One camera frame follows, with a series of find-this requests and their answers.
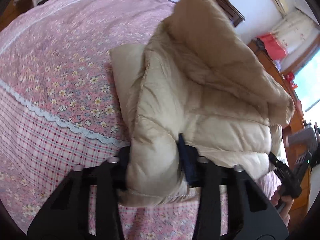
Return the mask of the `beige puffer jacket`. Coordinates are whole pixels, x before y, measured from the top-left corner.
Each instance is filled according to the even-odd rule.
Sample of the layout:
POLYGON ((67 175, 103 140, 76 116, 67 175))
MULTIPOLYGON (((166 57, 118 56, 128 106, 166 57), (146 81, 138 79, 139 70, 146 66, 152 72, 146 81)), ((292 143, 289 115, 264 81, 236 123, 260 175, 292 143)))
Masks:
POLYGON ((254 179, 284 157, 282 127, 294 103, 238 38, 214 0, 180 0, 148 44, 110 51, 129 131, 120 203, 146 207, 197 198, 178 159, 178 136, 216 165, 241 165, 254 179))

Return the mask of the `wooden drawer cabinet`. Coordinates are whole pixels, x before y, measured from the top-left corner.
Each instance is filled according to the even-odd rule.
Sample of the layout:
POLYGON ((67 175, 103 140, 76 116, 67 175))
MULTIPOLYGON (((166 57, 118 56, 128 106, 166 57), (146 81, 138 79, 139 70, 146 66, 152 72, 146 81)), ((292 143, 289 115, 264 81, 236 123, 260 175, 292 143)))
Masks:
MULTIPOLYGON (((279 83, 285 91, 291 96, 295 103, 295 113, 291 119, 291 122, 283 127, 283 136, 287 137, 290 134, 296 133, 304 128, 303 117, 298 110, 298 102, 294 91, 292 90, 290 84, 285 80, 284 76, 278 71, 275 63, 271 60, 269 55, 260 48, 254 40, 251 40, 248 47, 255 53, 256 57, 263 65, 265 70, 279 83)), ((291 147, 286 147, 286 155, 289 161, 289 167, 293 168, 293 165, 299 155, 304 153, 306 146, 304 145, 294 145, 291 147)), ((302 214, 306 215, 308 211, 309 204, 309 194, 310 194, 310 172, 308 171, 302 180, 302 194, 297 198, 292 206, 292 212, 301 211, 302 214)))

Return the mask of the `red box on cabinet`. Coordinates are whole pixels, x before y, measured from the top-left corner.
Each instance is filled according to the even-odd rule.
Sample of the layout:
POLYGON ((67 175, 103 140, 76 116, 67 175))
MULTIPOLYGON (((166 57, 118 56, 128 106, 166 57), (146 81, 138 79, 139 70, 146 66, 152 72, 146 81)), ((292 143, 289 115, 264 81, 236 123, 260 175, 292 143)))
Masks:
POLYGON ((284 77, 292 89, 296 89, 298 87, 294 82, 295 75, 293 74, 293 72, 288 72, 284 77))

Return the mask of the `pink floral bedspread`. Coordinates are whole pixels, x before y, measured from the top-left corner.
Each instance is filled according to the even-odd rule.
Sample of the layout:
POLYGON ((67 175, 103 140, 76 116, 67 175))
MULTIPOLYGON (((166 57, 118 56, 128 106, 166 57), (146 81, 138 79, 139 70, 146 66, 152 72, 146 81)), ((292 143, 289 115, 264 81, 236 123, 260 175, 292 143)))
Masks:
POLYGON ((169 0, 51 0, 1 32, 1 201, 26 232, 76 164, 129 141, 110 50, 146 44, 169 0))

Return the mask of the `floral red curtain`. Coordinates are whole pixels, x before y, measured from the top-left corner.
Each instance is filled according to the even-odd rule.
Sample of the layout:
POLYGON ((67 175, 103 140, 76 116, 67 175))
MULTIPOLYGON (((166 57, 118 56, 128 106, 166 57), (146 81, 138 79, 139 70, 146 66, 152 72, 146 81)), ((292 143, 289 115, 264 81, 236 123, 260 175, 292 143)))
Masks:
POLYGON ((268 33, 257 36, 273 61, 281 61, 298 49, 316 29, 317 24, 307 14, 295 9, 268 33))

